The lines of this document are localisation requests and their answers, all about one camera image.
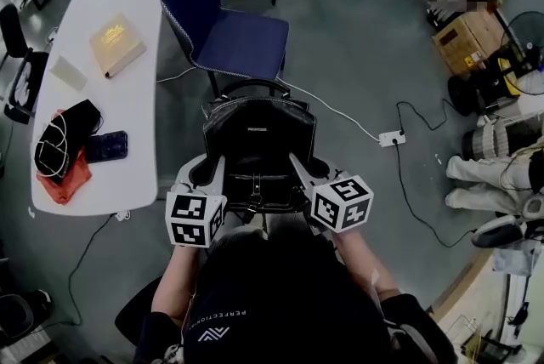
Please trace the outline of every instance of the blue chair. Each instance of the blue chair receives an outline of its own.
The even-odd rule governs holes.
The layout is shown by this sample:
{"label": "blue chair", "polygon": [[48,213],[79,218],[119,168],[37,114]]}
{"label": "blue chair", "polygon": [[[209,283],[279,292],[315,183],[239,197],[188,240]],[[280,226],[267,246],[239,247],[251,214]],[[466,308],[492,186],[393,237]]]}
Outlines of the blue chair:
{"label": "blue chair", "polygon": [[285,63],[289,24],[234,10],[220,0],[161,0],[187,60],[207,71],[219,96],[215,72],[274,80]]}

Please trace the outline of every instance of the gray floor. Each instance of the gray floor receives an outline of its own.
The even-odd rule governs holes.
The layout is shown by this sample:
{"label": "gray floor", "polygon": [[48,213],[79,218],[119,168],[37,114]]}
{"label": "gray floor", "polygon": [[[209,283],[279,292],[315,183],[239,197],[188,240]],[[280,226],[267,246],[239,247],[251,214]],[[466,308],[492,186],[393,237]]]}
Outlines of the gray floor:
{"label": "gray floor", "polygon": [[[21,17],[35,48],[59,24],[69,0],[52,0],[42,11],[26,9]],[[333,107],[359,120],[375,135],[399,129],[395,103],[412,102],[431,123],[440,122],[440,99],[446,96],[449,73],[431,42],[432,30],[423,0],[223,0],[225,7],[266,14],[291,26],[283,77],[317,94]],[[161,40],[159,77],[187,66],[167,26]],[[12,73],[3,72],[2,82]],[[307,97],[294,93],[301,99]],[[212,97],[207,76],[192,71],[156,90],[156,150],[161,179],[204,151],[200,103]],[[351,122],[310,100],[318,118],[316,154],[358,173],[374,190],[369,222],[361,228],[366,240],[393,272],[402,289],[422,305],[431,304],[473,255],[468,239],[453,249],[441,247],[428,229],[408,211],[400,190],[394,149],[382,149]],[[408,196],[416,212],[448,242],[489,218],[453,211],[444,205],[452,183],[445,177],[447,159],[460,149],[462,134],[474,124],[449,111],[449,121],[429,132],[405,111],[407,144],[400,153]],[[0,140],[9,124],[0,120]],[[6,174],[0,179],[4,252],[17,282],[26,289],[49,291],[56,303],[51,321],[75,316],[66,290],[67,275],[84,244],[103,217],[53,216],[33,209],[30,191],[31,127],[15,125]],[[163,224],[163,203],[133,211],[124,223],[112,221],[97,237],[73,291],[84,317],[82,327],[50,330],[73,360],[94,353],[126,360],[133,347],[113,321],[123,305],[159,276],[171,253]]]}

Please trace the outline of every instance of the smartphone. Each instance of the smartphone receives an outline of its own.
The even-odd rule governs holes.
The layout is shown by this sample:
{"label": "smartphone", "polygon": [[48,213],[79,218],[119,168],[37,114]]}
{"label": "smartphone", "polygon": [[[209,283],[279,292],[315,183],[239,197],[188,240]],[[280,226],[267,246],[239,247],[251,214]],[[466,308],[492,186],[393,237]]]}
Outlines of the smartphone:
{"label": "smartphone", "polygon": [[87,163],[109,162],[128,154],[128,136],[125,131],[91,136],[85,144]]}

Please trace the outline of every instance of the black cable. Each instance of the black cable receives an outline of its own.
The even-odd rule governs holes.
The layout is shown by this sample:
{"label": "black cable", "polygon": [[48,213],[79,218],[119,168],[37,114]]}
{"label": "black cable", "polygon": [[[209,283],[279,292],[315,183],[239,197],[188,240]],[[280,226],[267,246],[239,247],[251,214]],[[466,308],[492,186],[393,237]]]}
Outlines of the black cable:
{"label": "black cable", "polygon": [[102,125],[104,125],[104,118],[102,117],[102,115],[100,115],[100,118],[99,118],[99,121],[98,123],[96,124],[96,127],[94,127],[94,130],[93,132],[91,133],[91,135],[95,135],[96,133],[98,133],[98,131],[102,128]]}
{"label": "black cable", "polygon": [[400,115],[400,105],[401,104],[404,104],[404,105],[408,105],[413,111],[414,113],[416,113],[419,118],[425,122],[425,125],[427,125],[427,128],[430,129],[431,131],[435,131],[437,129],[439,129],[440,127],[442,127],[442,125],[444,125],[446,122],[448,122],[448,115],[446,114],[445,112],[445,105],[449,105],[453,110],[455,110],[457,113],[459,113],[459,111],[457,111],[456,107],[448,100],[445,100],[444,98],[442,99],[442,112],[444,113],[444,121],[442,121],[441,123],[439,123],[436,127],[431,127],[429,125],[429,123],[427,122],[427,119],[425,119],[425,117],[423,117],[417,110],[416,110],[416,107],[414,107],[410,102],[408,101],[399,101],[397,103],[397,112],[399,113],[399,122],[400,122],[400,129],[404,132],[405,128],[403,127],[402,125],[402,116]]}
{"label": "black cable", "polygon": [[[525,152],[528,152],[528,151],[534,151],[534,152],[537,152],[539,150],[542,149],[542,146],[537,146],[537,147],[528,147],[528,148],[524,148],[523,149],[523,152],[525,155]],[[510,161],[510,163],[505,167],[505,169],[501,172],[501,176],[499,177],[499,183],[501,184],[501,187],[503,190],[505,191],[532,191],[533,189],[531,187],[529,188],[522,188],[522,187],[517,187],[515,186],[514,184],[512,183],[506,183],[508,185],[510,185],[510,187],[505,187],[505,185],[502,183],[503,181],[503,178],[504,176],[506,175],[508,169],[510,168],[510,166],[513,165],[513,163],[518,159],[518,157],[520,157],[521,155],[516,155],[512,158],[512,160]]]}
{"label": "black cable", "polygon": [[459,239],[451,244],[451,245],[448,245],[446,243],[444,243],[442,241],[442,239],[439,237],[438,233],[436,232],[436,230],[428,223],[426,222],[425,220],[421,219],[420,217],[418,217],[415,213],[414,213],[414,210],[412,209],[411,205],[410,205],[410,202],[408,201],[408,196],[406,195],[406,188],[405,188],[405,183],[404,181],[402,180],[402,171],[400,169],[400,151],[399,151],[399,145],[395,142],[394,144],[394,147],[397,149],[397,163],[399,164],[399,181],[400,181],[400,187],[402,188],[402,193],[404,194],[405,196],[405,201],[406,201],[406,205],[408,206],[408,208],[410,209],[410,213],[412,216],[414,216],[414,218],[418,221],[418,222],[421,222],[422,224],[424,224],[425,226],[427,226],[434,234],[434,236],[436,237],[436,240],[438,241],[438,243],[440,243],[443,247],[447,247],[447,248],[452,248],[454,247],[455,245],[457,245],[458,243],[461,242],[461,240],[463,238],[465,238],[468,234],[470,234],[471,232],[475,232],[476,230],[468,230],[467,232],[465,232],[461,237],[459,237]]}
{"label": "black cable", "polygon": [[70,294],[70,299],[71,299],[71,302],[72,304],[74,305],[74,308],[76,309],[76,313],[77,313],[77,318],[79,319],[78,321],[56,321],[54,323],[50,323],[49,325],[47,325],[46,327],[43,327],[42,329],[38,330],[38,331],[35,331],[35,332],[32,332],[32,333],[29,333],[30,334],[33,334],[33,333],[40,333],[41,331],[43,331],[44,329],[48,329],[50,327],[53,327],[55,325],[66,325],[66,326],[69,326],[69,327],[80,327],[82,324],[83,324],[83,316],[82,316],[82,312],[79,310],[79,307],[77,306],[76,304],[76,300],[74,299],[74,294],[73,292],[71,291],[71,279],[72,277],[74,276],[74,274],[77,272],[77,269],[79,269],[79,266],[82,265],[82,262],[83,262],[83,259],[85,258],[85,255],[87,254],[87,251],[89,250],[89,248],[91,247],[91,244],[93,243],[93,240],[94,238],[96,237],[96,235],[102,231],[102,229],[110,222],[111,218],[114,217],[115,214],[112,213],[110,214],[110,216],[108,217],[108,219],[91,235],[91,238],[89,239],[88,243],[87,243],[87,246],[85,247],[85,249],[83,250],[83,253],[81,255],[81,257],[79,257],[79,260],[77,261],[77,264],[76,264],[76,267],[72,270],[72,272],[70,272],[70,274],[68,275],[68,293]]}
{"label": "black cable", "polygon": [[527,290],[529,290],[530,278],[531,278],[531,275],[527,276],[527,278],[525,279],[524,296],[521,299],[522,304],[524,304],[525,300],[527,299]]}
{"label": "black cable", "polygon": [[6,144],[5,152],[3,153],[2,161],[6,162],[9,154],[9,147],[11,146],[11,138],[14,135],[14,122],[11,121],[11,128],[9,129],[8,143]]}

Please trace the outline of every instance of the orange cloth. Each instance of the orange cloth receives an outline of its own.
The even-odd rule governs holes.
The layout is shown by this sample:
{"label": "orange cloth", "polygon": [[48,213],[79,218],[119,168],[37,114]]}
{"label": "orange cloth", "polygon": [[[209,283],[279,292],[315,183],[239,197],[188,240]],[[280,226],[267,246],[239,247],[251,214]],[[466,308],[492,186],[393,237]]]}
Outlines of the orange cloth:
{"label": "orange cloth", "polygon": [[76,193],[77,189],[91,179],[91,176],[92,174],[88,170],[88,164],[85,161],[85,148],[83,147],[77,153],[77,159],[60,182],[60,185],[38,174],[36,178],[42,183],[43,188],[55,202],[65,205]]}

